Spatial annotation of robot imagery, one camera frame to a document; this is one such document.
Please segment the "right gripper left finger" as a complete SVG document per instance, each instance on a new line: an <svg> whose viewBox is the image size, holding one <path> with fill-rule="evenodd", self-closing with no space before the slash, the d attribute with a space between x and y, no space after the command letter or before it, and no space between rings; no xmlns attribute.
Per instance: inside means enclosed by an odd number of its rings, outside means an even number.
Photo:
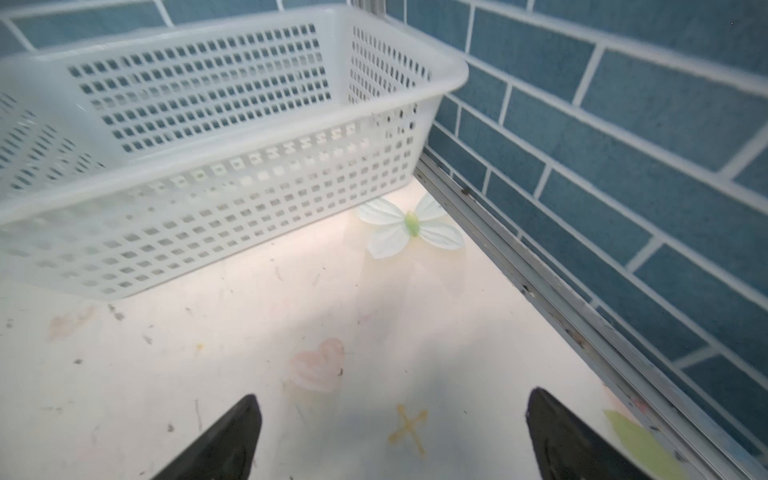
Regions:
<svg viewBox="0 0 768 480"><path fill-rule="evenodd" d="M262 422L257 397L245 395L153 479L248 479Z"/></svg>

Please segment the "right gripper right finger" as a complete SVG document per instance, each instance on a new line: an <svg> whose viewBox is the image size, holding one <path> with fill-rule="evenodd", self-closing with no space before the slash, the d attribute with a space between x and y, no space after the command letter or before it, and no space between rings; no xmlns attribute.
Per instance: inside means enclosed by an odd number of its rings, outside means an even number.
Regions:
<svg viewBox="0 0 768 480"><path fill-rule="evenodd" d="M649 479L543 388L536 387L530 393L526 423L544 479Z"/></svg>

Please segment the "white plastic basket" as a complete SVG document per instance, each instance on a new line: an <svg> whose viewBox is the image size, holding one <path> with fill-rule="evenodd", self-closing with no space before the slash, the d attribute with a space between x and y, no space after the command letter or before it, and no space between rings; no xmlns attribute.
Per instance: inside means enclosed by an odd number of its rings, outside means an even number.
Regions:
<svg viewBox="0 0 768 480"><path fill-rule="evenodd" d="M351 6L1 62L1 274L117 300L408 184L450 48Z"/></svg>

